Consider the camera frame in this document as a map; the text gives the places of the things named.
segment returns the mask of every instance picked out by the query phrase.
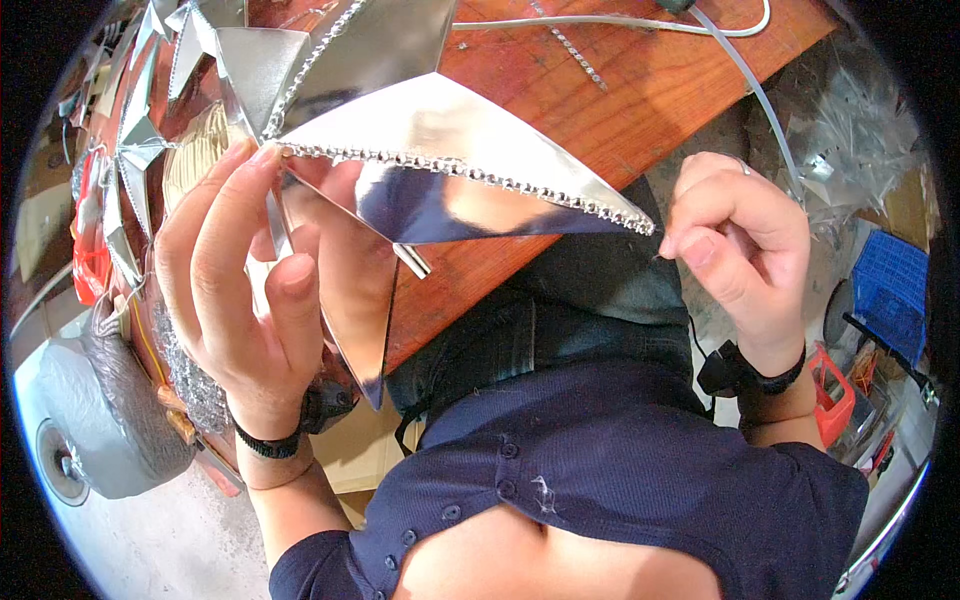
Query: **shirt button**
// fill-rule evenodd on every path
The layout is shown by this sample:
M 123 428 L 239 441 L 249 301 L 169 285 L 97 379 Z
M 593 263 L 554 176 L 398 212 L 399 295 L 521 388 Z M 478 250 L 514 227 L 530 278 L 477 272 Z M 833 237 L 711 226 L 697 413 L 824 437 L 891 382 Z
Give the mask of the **shirt button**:
M 504 444 L 500 448 L 500 455 L 503 458 L 516 458 L 517 454 L 520 453 L 520 448 L 516 444 Z
M 444 521 L 455 521 L 460 518 L 460 507 L 456 504 L 451 504 L 446 507 L 443 512 Z
M 509 500 L 516 495 L 516 486 L 513 481 L 509 479 L 504 479 L 500 483 L 496 484 L 496 493 L 504 500 Z

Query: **hand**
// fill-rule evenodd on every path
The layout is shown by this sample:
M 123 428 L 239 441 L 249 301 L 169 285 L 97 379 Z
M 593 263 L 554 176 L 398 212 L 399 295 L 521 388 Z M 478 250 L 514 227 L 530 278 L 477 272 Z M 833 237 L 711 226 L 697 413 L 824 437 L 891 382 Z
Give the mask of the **hand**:
M 684 160 L 660 255 L 680 257 L 737 328 L 740 352 L 765 376 L 789 371 L 804 344 L 810 234 L 806 215 L 738 160 Z
M 323 365 L 319 237 L 294 232 L 295 247 L 310 253 L 274 266 L 270 313 L 257 319 L 244 264 L 266 222 L 280 154 L 273 144 L 253 150 L 249 139 L 230 146 L 168 217 L 156 237 L 156 277 L 180 343 L 227 392 L 237 423 L 277 440 L 297 429 L 303 392 Z

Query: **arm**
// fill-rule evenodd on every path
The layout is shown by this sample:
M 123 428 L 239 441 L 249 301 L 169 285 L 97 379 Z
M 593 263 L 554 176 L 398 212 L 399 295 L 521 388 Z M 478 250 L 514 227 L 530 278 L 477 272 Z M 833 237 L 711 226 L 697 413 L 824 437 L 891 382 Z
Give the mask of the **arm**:
M 244 265 L 280 161 L 276 146 L 251 156 L 253 148 L 250 140 L 232 145 L 167 218 L 156 277 L 180 343 L 227 392 L 236 422 L 257 439 L 279 440 L 297 429 L 303 393 L 322 367 L 324 333 L 313 254 L 277 263 L 265 282 L 270 314 L 253 314 Z M 239 438 L 236 447 L 271 567 L 312 534 L 350 529 L 305 435 L 285 460 L 262 458 Z
M 796 364 L 804 346 L 809 236 L 804 211 L 773 183 L 744 174 L 734 158 L 700 153 L 684 160 L 660 254 L 684 260 L 730 314 L 743 357 L 776 376 Z M 824 450 L 807 369 L 783 394 L 751 391 L 738 405 L 750 444 L 805 442 Z

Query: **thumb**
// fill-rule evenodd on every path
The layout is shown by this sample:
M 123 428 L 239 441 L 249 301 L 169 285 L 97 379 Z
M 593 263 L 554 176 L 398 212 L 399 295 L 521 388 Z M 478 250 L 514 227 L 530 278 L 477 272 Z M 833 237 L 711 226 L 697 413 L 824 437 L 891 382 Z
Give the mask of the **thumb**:
M 678 241 L 677 248 L 679 257 L 735 323 L 749 323 L 762 314 L 767 304 L 766 283 L 724 235 L 694 227 Z
M 320 315 L 317 262 L 298 253 L 278 262 L 264 291 L 276 336 L 290 369 L 312 377 L 323 365 L 324 328 Z

